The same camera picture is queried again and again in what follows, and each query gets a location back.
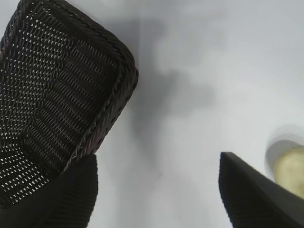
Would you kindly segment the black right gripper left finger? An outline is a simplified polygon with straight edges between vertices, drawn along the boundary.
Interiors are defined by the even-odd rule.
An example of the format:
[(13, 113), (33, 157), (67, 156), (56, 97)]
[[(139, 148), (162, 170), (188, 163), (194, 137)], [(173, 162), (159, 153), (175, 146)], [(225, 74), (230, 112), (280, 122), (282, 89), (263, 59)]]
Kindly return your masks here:
[(97, 157), (83, 157), (62, 175), (0, 214), (2, 228), (86, 228), (98, 194)]

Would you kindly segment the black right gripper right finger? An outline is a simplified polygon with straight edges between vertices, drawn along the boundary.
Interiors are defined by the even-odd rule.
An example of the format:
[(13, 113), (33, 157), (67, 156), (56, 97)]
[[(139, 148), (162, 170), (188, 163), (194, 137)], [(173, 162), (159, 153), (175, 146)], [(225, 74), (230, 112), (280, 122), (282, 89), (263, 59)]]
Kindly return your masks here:
[(234, 228), (302, 228), (304, 200), (232, 152), (219, 160), (219, 192)]

